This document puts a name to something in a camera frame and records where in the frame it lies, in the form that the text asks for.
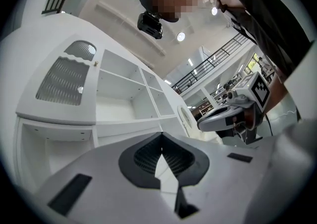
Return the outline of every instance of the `black cap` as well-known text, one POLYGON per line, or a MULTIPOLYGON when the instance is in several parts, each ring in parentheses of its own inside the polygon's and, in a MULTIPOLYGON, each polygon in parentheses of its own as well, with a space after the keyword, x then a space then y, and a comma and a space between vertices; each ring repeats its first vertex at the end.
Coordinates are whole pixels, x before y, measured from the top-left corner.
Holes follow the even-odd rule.
POLYGON ((152 0, 140 0, 141 2, 141 5, 146 9, 147 12, 149 12, 150 14, 158 14, 159 17, 163 20, 166 20, 168 22, 177 22, 179 19, 177 18, 168 18, 168 17, 165 17, 164 14, 156 11, 153 7, 153 1, 152 0))

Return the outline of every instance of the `arched cabinet door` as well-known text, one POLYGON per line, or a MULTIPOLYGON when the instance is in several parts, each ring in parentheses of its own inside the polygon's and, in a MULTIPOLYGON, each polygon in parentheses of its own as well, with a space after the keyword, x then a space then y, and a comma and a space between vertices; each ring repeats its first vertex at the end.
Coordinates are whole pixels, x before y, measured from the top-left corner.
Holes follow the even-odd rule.
POLYGON ((102 45, 73 35, 35 70, 20 98, 16 113, 24 118, 65 124, 96 123, 98 62, 102 45))

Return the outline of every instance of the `black shirt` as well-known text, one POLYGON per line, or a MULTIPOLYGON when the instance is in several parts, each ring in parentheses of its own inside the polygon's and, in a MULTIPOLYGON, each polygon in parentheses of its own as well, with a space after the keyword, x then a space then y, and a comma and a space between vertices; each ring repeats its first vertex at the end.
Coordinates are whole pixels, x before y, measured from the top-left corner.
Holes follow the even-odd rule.
POLYGON ((227 10, 288 77, 310 47, 304 30, 280 0, 239 1, 245 9, 228 7, 227 10))

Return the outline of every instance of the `black camera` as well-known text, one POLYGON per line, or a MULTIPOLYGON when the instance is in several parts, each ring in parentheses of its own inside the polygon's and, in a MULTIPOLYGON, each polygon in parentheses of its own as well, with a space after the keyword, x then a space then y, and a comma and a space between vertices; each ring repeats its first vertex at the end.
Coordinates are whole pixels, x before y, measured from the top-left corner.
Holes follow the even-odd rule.
POLYGON ((162 24, 159 22, 159 17, 153 16, 147 11, 139 15, 138 29, 153 36, 155 39, 163 37, 162 24))

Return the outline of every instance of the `black tape strip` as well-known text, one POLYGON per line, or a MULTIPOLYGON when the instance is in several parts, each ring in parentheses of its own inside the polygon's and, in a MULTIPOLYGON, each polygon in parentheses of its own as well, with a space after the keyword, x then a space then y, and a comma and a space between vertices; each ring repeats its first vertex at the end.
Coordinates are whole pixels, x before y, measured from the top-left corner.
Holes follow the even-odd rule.
POLYGON ((253 159, 253 157, 251 157, 251 156, 239 155, 239 154, 235 154, 235 153, 229 154, 228 157, 233 158, 235 160, 242 161, 242 162, 246 162, 246 163, 250 163, 251 160, 253 159))
POLYGON ((77 174, 49 203, 48 206, 66 216, 83 193, 92 177, 77 174))

